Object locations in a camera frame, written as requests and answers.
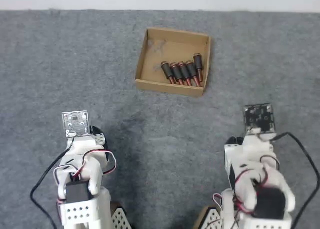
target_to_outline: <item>open cardboard box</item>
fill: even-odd
[[[136,87],[142,90],[200,97],[207,85],[210,50],[211,38],[206,34],[167,28],[148,28],[135,74]],[[202,55],[201,87],[170,84],[161,68],[161,62],[193,61],[195,53]]]

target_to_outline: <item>red wire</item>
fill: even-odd
[[[237,194],[236,194],[236,184],[245,173],[253,171],[253,170],[254,169],[246,169],[246,170],[242,171],[234,180],[234,199],[235,199],[234,204],[239,208],[240,211],[242,211],[245,214],[252,214],[252,213],[254,213],[254,211],[250,211],[243,206],[244,203],[237,197]],[[259,183],[259,187],[264,187],[269,179],[269,175],[268,175],[267,170],[265,168],[263,168],[263,171],[265,172],[265,177],[264,177],[263,181],[261,183]]]
[[[76,174],[73,175],[73,178],[77,178],[77,176],[82,172],[82,170],[84,169],[85,167],[85,157],[90,154],[90,153],[96,153],[96,152],[101,152],[101,153],[112,153],[112,151],[110,150],[106,150],[106,149],[93,149],[93,150],[89,150],[87,151],[83,157],[82,157],[82,166],[79,168],[79,170],[76,172]],[[107,170],[105,172],[103,172],[103,175],[106,175],[106,174],[109,174],[109,173],[112,173],[115,169],[117,168],[117,161],[115,162],[115,165],[113,168],[111,168],[110,170]]]

